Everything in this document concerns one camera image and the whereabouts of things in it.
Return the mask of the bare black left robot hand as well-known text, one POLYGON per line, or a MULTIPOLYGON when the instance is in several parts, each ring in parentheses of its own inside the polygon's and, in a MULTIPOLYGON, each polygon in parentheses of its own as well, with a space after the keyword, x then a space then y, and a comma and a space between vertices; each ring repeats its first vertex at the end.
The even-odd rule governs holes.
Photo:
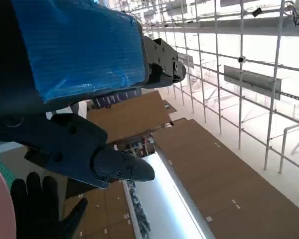
POLYGON ((99 126, 46 113, 185 76, 178 53, 126 13, 91 0, 0 0, 0 141, 27 146, 25 158, 49 171, 101 189, 153 180, 153 168, 109 147, 99 126))

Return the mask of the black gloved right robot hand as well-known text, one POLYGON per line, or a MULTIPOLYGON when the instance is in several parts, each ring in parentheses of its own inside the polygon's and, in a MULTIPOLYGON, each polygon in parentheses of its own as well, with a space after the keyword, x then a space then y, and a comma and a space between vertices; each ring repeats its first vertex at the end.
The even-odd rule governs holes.
POLYGON ((41 181, 36 172, 29 173, 26 180, 14 180, 10 196, 18 239, 73 238, 88 204, 86 198, 80 199, 69 215, 60 220, 57 181, 51 176, 41 181))

